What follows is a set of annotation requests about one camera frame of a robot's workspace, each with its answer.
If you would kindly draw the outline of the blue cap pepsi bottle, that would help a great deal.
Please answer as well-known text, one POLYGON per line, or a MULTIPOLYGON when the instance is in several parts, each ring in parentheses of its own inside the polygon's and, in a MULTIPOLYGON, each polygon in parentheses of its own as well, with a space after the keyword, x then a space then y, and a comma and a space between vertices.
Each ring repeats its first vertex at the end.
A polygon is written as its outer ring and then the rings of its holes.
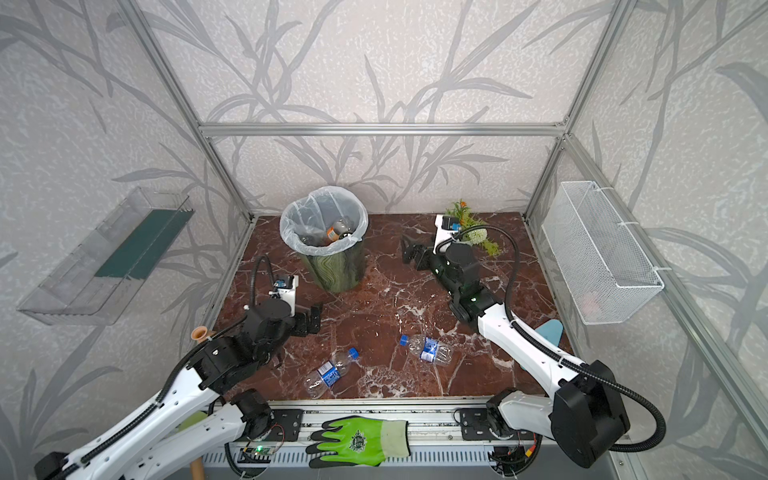
POLYGON ((350 370, 359 359, 356 348, 335 351, 327 361, 310 371, 303 381, 306 393, 311 399, 321 398, 350 370))

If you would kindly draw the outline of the blue cap blue label bottle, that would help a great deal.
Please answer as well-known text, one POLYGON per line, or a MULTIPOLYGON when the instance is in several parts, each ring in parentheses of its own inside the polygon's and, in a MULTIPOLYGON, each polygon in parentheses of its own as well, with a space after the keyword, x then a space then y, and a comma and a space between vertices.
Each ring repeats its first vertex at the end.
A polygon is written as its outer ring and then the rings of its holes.
POLYGON ((399 344, 420 360, 438 366, 448 366, 453 357, 452 348, 425 335, 402 335, 399 344))

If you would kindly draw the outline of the orange cap orange label bottle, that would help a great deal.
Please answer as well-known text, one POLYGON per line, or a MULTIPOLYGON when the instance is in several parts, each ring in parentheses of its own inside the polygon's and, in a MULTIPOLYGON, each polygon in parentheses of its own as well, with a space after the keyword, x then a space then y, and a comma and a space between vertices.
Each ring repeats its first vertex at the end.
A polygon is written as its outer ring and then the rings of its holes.
POLYGON ((350 236, 356 229, 351 218, 344 216, 335 220, 326 230, 325 236, 330 243, 350 236))

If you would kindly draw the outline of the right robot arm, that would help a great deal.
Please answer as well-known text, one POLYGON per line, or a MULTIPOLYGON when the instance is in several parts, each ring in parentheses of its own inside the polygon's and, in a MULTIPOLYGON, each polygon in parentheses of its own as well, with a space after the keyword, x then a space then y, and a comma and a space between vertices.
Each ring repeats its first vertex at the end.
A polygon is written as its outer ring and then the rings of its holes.
POLYGON ((436 218, 426 245, 400 239, 402 260, 429 271, 448 292, 456 319, 514 359, 541 386, 541 396, 506 390, 486 404, 489 425, 503 437, 518 430, 552 439, 576 465, 591 467, 608 451, 638 453, 659 446, 667 434, 651 401, 618 383, 600 361, 586 363, 528 326, 479 279, 479 263, 467 230, 454 217, 436 218))

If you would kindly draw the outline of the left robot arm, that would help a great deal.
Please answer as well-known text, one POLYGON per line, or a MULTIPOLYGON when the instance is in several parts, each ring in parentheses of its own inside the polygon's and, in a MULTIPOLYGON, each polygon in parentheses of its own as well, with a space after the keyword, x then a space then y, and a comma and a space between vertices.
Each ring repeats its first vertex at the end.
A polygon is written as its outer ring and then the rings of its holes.
POLYGON ((39 460, 39 479, 161 479, 208 451, 242 437, 259 439, 277 421, 254 389, 232 396, 191 427, 180 425, 270 363, 291 337, 320 330, 322 307, 296 306, 298 277, 279 277, 262 302, 203 340, 173 368, 160 391, 107 432, 70 453, 39 460))

